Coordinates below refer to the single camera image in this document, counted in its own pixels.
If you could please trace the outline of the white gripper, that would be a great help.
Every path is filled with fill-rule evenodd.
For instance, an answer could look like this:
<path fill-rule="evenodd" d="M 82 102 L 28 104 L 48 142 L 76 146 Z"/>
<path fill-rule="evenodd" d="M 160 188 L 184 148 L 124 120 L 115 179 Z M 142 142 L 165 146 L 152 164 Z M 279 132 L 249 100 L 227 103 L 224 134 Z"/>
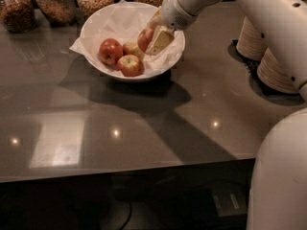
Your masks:
<path fill-rule="evenodd" d="M 146 54 L 156 56 L 167 48 L 175 39 L 174 30 L 186 30 L 196 21 L 196 16 L 189 14 L 178 0 L 163 0 L 161 8 L 158 8 L 147 23 L 148 28 L 154 30 L 153 39 L 150 42 Z"/>

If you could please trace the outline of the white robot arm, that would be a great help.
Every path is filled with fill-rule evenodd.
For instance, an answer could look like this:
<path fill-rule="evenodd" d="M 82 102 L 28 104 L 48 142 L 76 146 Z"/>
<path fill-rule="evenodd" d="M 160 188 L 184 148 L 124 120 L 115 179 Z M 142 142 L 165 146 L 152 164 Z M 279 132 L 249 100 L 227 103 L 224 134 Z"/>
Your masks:
<path fill-rule="evenodd" d="M 149 23 L 188 28 L 221 0 L 164 0 Z M 307 5 L 301 0 L 236 0 L 284 67 L 307 95 Z M 247 230 L 307 230 L 307 112 L 280 121 L 264 139 L 254 164 Z"/>

